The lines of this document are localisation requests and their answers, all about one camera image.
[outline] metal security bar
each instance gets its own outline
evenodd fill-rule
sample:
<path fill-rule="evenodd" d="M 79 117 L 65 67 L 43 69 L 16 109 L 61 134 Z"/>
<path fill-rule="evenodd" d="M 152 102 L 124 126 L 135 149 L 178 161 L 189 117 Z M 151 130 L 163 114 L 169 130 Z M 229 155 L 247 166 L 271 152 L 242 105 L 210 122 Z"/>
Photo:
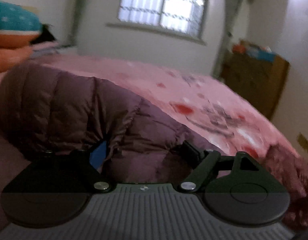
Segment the metal security bar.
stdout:
<path fill-rule="evenodd" d="M 204 8 L 205 0 L 121 0 L 118 18 L 198 37 Z"/>

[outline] puffer jacket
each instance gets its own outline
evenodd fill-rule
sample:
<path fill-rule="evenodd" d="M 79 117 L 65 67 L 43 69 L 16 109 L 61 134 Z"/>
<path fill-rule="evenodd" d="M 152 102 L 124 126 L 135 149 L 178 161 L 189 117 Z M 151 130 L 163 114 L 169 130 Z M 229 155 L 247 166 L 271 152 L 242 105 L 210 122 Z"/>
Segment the puffer jacket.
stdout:
<path fill-rule="evenodd" d="M 98 170 L 117 182 L 182 181 L 191 168 L 175 147 L 184 140 L 220 151 L 129 90 L 35 61 L 2 80 L 0 130 L 22 153 L 68 153 L 106 140 L 107 157 Z"/>

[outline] gray ribbed plate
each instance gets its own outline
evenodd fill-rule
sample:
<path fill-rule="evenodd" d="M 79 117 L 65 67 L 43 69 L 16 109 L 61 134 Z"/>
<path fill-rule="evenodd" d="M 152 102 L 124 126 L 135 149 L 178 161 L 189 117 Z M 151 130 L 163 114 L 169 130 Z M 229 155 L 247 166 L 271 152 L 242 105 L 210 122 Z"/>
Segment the gray ribbed plate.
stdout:
<path fill-rule="evenodd" d="M 209 214 L 192 194 L 171 184 L 120 184 L 94 195 L 86 209 L 63 225 L 32 229 L 10 224 L 0 240 L 291 240 L 280 223 L 239 228 Z"/>

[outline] mattress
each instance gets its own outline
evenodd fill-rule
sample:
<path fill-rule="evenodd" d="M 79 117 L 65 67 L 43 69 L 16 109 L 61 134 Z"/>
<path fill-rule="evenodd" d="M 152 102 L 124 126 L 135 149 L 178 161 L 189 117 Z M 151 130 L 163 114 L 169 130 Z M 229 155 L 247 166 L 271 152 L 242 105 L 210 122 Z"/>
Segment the mattress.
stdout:
<path fill-rule="evenodd" d="M 299 156 L 289 141 L 253 106 L 209 77 L 151 64 L 77 55 L 33 59 L 76 75 L 107 79 L 146 98 L 227 155 L 245 151 L 262 159 L 280 144 Z"/>

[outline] orange pillow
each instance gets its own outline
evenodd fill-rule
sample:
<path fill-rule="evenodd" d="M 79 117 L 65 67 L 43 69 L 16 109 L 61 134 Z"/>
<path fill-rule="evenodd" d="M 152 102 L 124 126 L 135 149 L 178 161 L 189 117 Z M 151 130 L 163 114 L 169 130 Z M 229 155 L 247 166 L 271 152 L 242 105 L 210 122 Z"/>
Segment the orange pillow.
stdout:
<path fill-rule="evenodd" d="M 0 48 L 0 73 L 27 60 L 32 54 L 32 48 L 26 46 L 20 49 Z"/>

